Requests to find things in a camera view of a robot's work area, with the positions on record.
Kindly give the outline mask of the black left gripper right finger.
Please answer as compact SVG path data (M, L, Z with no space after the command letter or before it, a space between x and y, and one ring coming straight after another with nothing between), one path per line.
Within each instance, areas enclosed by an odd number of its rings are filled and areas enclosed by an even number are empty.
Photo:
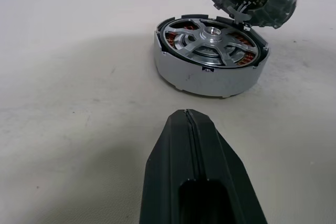
M186 110L205 192L203 223L267 223L246 169L205 114Z

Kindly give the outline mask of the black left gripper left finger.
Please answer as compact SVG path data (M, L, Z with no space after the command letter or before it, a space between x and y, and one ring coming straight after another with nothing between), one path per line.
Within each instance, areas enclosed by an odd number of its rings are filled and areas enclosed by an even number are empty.
M196 110L171 114L146 162L140 223L203 223L204 161Z

